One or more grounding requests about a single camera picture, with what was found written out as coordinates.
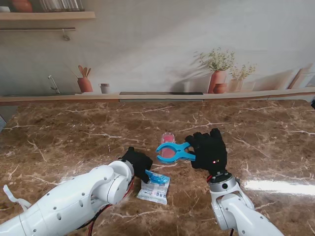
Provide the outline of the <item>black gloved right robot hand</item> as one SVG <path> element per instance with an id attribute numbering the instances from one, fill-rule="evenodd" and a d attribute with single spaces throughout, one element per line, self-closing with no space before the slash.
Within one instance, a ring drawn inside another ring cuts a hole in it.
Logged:
<path id="1" fill-rule="evenodd" d="M 220 130 L 213 128 L 209 133 L 196 132 L 185 137 L 195 156 L 191 161 L 194 169 L 207 170 L 212 177 L 224 174 L 227 165 L 227 151 Z"/>

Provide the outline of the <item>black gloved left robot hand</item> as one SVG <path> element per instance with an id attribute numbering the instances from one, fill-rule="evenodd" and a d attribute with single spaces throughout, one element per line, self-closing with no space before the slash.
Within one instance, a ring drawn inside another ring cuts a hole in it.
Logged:
<path id="1" fill-rule="evenodd" d="M 134 170 L 134 175 L 140 178 L 144 183 L 149 183 L 150 178 L 146 174 L 153 164 L 150 157 L 142 152 L 138 152 L 134 147 L 129 147 L 127 152 L 120 158 L 121 160 L 128 161 Z"/>

